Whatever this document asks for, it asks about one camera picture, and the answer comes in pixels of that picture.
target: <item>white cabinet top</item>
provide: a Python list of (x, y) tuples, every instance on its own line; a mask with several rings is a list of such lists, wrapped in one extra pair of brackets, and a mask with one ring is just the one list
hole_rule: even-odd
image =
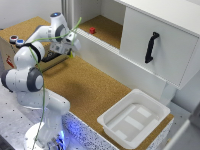
[(200, 6), (187, 0), (115, 0), (200, 37)]

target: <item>white cabinet door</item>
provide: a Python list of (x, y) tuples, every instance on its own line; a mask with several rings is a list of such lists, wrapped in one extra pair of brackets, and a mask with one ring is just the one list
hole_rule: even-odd
[[(153, 32), (153, 60), (145, 56)], [(120, 54), (179, 86), (198, 38), (136, 10), (126, 8)]]

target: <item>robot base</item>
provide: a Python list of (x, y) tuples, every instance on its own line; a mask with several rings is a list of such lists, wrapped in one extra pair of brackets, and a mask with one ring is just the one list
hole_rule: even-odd
[[(32, 150), (33, 149), (34, 139), (35, 139), (35, 136), (37, 134), (39, 125), (40, 125), (40, 123), (33, 125), (26, 132), (25, 138), (24, 138), (24, 149), (25, 150)], [(65, 137), (65, 140), (64, 140), (65, 147), (64, 147), (63, 150), (67, 149), (69, 142), (70, 142), (70, 139)], [(57, 150), (57, 148), (52, 147), (51, 149), (49, 149), (49, 147), (47, 145), (45, 147), (44, 146), (42, 147), (42, 145), (39, 142), (36, 142), (35, 146), (34, 146), (34, 150)]]

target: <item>brown box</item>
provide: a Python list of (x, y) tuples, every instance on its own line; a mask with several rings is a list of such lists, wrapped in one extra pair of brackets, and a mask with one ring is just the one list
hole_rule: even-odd
[[(18, 48), (16, 48), (15, 45), (10, 44), (9, 42), (10, 36), (17, 35), (19, 39), (27, 40), (30, 37), (30, 35), (35, 31), (36, 27), (39, 25), (49, 26), (50, 23), (43, 20), (40, 17), (35, 17), (0, 31), (0, 51), (4, 67), (6, 70), (16, 68), (14, 64), (14, 55), (19, 50)], [(46, 57), (47, 54), (51, 52), (49, 49), (50, 43), (42, 42), (42, 45), (45, 48), (45, 57)], [(67, 58), (66, 55), (65, 56), (61, 55), (50, 62), (47, 63), (40, 62), (40, 67), (42, 71), (45, 71), (53, 67), (54, 65), (60, 63), (61, 61), (65, 60), (66, 58)]]

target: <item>green cable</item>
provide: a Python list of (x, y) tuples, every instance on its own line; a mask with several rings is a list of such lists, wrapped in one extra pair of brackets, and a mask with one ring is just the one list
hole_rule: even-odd
[[(62, 37), (65, 37), (65, 36), (69, 35), (71, 32), (74, 32), (74, 31), (75, 31), (75, 33), (76, 33), (77, 28), (78, 28), (79, 24), (81, 23), (81, 20), (82, 20), (82, 18), (80, 17), (80, 19), (79, 19), (78, 23), (76, 24), (76, 26), (75, 26), (70, 32), (68, 32), (67, 34), (65, 34), (65, 35), (63, 35), (63, 36), (58, 36), (58, 37), (54, 37), (54, 38), (41, 38), (41, 39), (36, 39), (36, 40), (32, 41), (31, 43), (34, 43), (34, 42), (40, 41), (40, 40), (45, 40), (45, 39), (57, 39), (57, 38), (62, 38)], [(38, 63), (38, 61), (37, 61), (37, 58), (35, 57), (35, 55), (34, 55), (34, 53), (33, 53), (33, 50), (31, 49), (31, 47), (29, 47), (29, 49), (30, 49), (30, 51), (31, 51), (31, 54), (32, 54), (33, 58), (34, 58), (35, 61), (36, 61), (36, 64), (37, 64), (37, 66), (38, 66), (38, 68), (39, 68), (41, 74), (42, 74), (42, 70), (41, 70), (40, 65), (39, 65), (39, 63)], [(44, 118), (44, 109), (45, 109), (45, 85), (44, 85), (44, 84), (43, 84), (43, 104), (42, 104), (42, 105), (43, 105), (43, 108), (42, 108), (42, 109), (43, 109), (43, 110), (42, 110), (42, 117), (41, 117), (41, 120), (40, 120), (40, 125), (39, 125), (38, 131), (37, 131), (37, 135), (36, 135), (35, 140), (34, 140), (34, 144), (33, 144), (32, 150), (33, 150), (34, 147), (35, 147), (35, 143), (36, 143), (36, 141), (37, 141), (37, 137), (38, 137), (39, 130), (40, 130), (40, 127), (41, 127), (41, 124), (42, 124), (42, 120), (43, 120), (43, 118)]]

